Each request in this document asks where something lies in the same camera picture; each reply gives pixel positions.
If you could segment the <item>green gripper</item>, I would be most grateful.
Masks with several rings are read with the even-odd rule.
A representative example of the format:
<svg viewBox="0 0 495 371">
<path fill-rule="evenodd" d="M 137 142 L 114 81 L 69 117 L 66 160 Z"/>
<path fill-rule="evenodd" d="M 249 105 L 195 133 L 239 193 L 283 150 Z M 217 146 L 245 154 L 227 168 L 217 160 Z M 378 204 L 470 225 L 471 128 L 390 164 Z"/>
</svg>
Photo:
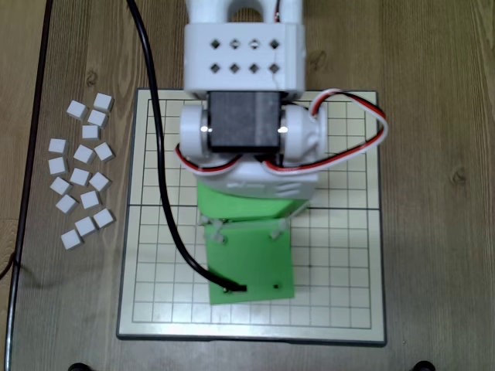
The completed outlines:
<svg viewBox="0 0 495 371">
<path fill-rule="evenodd" d="M 305 209 L 309 200 L 256 199 L 223 194 L 199 182 L 197 207 L 202 221 L 245 222 L 286 218 Z"/>
</svg>

